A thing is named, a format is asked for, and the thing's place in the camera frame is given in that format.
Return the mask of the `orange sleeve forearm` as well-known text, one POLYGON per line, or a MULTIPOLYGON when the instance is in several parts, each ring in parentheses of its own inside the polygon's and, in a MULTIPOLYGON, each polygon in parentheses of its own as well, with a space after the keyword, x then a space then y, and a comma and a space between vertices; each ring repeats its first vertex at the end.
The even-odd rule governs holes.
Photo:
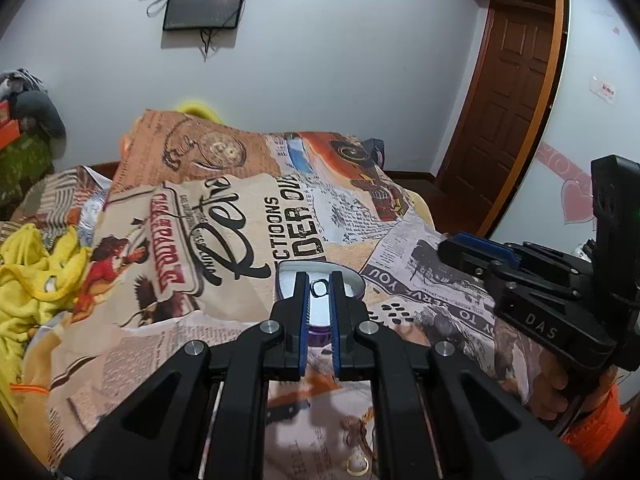
POLYGON ((620 409, 618 387, 612 385, 600 406, 580 422, 575 422, 561 440, 589 469, 600 460, 625 422, 626 415, 620 409))

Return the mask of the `right hand holding gripper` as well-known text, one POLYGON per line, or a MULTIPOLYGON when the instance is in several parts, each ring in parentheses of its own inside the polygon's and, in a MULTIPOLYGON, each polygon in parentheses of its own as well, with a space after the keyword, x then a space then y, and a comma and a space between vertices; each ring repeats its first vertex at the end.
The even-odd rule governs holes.
POLYGON ((533 415, 542 420, 555 420, 568 408, 563 390, 568 384, 566 371, 548 350, 539 357, 540 373, 534 379, 529 407, 533 415))

